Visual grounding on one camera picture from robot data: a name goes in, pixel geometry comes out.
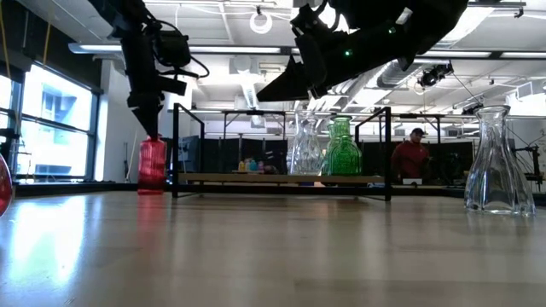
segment metal frame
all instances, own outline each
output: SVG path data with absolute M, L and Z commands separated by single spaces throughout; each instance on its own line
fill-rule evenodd
M 199 172 L 203 172 L 205 169 L 205 159 L 203 159 L 203 153 L 205 152 L 205 123 L 191 113 L 187 108 L 185 108 L 180 103 L 175 103 L 172 109 L 172 197 L 178 197 L 178 128 L 179 128 L 179 119 L 180 119 L 180 110 L 183 110 L 186 114 L 189 115 L 192 119 L 197 121 L 200 125 L 200 141 L 199 141 Z
M 385 114 L 385 201 L 391 201 L 392 197 L 392 170 L 391 170 L 391 156 L 388 154 L 391 152 L 392 146 L 392 113 L 390 107 L 383 107 L 380 111 L 374 113 L 372 116 L 368 117 L 360 124 L 355 126 L 355 143 L 360 142 L 360 127 L 366 123 L 369 123 L 375 118 L 381 120 L 381 115 Z M 381 135 L 381 121 L 380 121 L 380 143 L 383 143 L 383 137 Z
M 196 118 L 189 110 L 183 108 L 180 104 L 175 104 L 173 110 L 173 146 L 172 146 L 172 157 L 173 157 L 173 166 L 172 166 L 172 198 L 176 199 L 179 197 L 178 193 L 193 193 L 193 194 L 203 194 L 203 193 L 224 193 L 224 194 L 312 194 L 312 195 L 347 195 L 347 196 L 384 196 L 385 201 L 390 201 L 392 197 L 392 178 L 390 171 L 386 172 L 386 180 L 384 188 L 358 188 L 358 187 L 336 187 L 336 188 L 314 188 L 314 187 L 289 187 L 289 186 L 240 186 L 240 185 L 205 185 L 203 182 L 201 184 L 179 184 L 178 180 L 178 126 L 179 126 L 179 113 L 182 109 L 185 113 L 191 116 L 193 119 L 197 120 L 201 124 L 201 137 L 205 139 L 205 126 L 204 123 Z M 388 120 L 386 121 L 386 128 L 390 131 L 391 126 L 391 108 L 385 107 L 377 115 L 385 113 Z M 248 115 L 265 115 L 265 114 L 277 114 L 284 117 L 284 126 L 286 127 L 286 113 L 285 112 L 266 112 L 266 111 L 223 111 L 224 113 L 224 135 L 225 129 L 228 126 L 227 116 L 230 113 L 235 114 L 248 114 Z M 283 129 L 283 139 L 286 139 L 286 130 Z M 386 134 L 386 140 L 391 141 L 391 133 Z M 200 147 L 203 148 L 204 142 L 200 143 Z M 203 163 L 204 160 L 200 156 L 200 162 Z M 390 157 L 386 158 L 387 169 L 390 170 Z
M 286 140 L 287 138 L 287 130 L 286 130 L 286 126 L 287 126 L 287 113 L 284 112 L 284 111 L 260 111 L 260 110 L 224 110 L 222 111 L 222 113 L 224 114 L 224 132 L 223 132 L 223 136 L 222 136 L 222 147 L 220 148 L 220 153 L 222 155 L 222 158 L 221 158 L 221 170 L 222 172 L 226 172 L 225 170 L 225 155 L 224 155 L 224 149 L 225 149 L 225 138 L 226 138 L 226 130 L 228 129 L 228 126 L 231 125 L 231 123 L 233 123 L 234 120 L 236 120 L 241 114 L 245 114 L 245 115 L 249 115 L 249 116 L 253 116 L 253 115 L 258 115 L 258 116 L 262 116 L 262 117 L 265 117 L 265 115 L 280 115 L 282 116 L 283 118 L 283 121 L 282 121 L 282 124 L 280 121 L 277 120 L 277 123 L 282 127 L 282 140 Z M 236 116 L 230 120 L 228 122 L 228 115 L 230 114 L 236 114 Z M 239 134 L 239 153 L 241 152 L 241 146 L 242 146 L 242 136 L 243 134 Z

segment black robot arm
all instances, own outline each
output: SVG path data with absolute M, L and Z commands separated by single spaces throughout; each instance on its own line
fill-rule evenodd
M 354 33 L 328 28 L 319 14 L 329 5 Z M 363 72 L 398 60 L 406 69 L 457 24 L 468 0 L 324 0 L 291 21 L 302 62 L 292 57 L 287 70 L 258 93 L 260 101 L 307 100 Z
M 89 0 L 99 15 L 112 28 L 111 38 L 121 42 L 125 58 L 125 73 L 129 79 L 131 93 L 127 105 L 148 133 L 158 137 L 158 112 L 165 99 L 162 92 L 184 95 L 186 84 L 177 81 L 179 74 L 194 78 L 200 76 L 185 72 L 182 67 L 191 62 L 188 37 L 173 25 L 156 20 L 142 0 Z M 162 26 L 172 28 L 162 30 Z M 166 67 L 168 72 L 158 72 L 155 60 Z M 161 77 L 174 74 L 175 79 Z

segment red bottle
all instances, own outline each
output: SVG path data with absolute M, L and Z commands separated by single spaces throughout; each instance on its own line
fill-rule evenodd
M 163 194 L 165 187 L 166 145 L 150 137 L 140 144 L 138 162 L 138 193 Z
M 0 155 L 0 217 L 8 209 L 12 196 L 11 175 L 9 175 L 6 161 L 3 159 L 2 155 Z

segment wooden shelf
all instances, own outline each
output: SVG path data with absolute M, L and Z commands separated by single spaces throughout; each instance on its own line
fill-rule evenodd
M 178 175 L 180 181 L 196 182 L 250 182 L 250 183 L 384 183 L 383 177 L 343 177 L 343 176 L 292 176 L 292 175 L 242 175 L 242 174 L 184 174 Z

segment red shirt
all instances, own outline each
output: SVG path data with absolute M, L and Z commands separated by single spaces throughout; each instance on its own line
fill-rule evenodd
M 421 167 L 426 158 L 426 148 L 420 143 L 406 141 L 394 149 L 391 162 L 402 178 L 421 178 Z

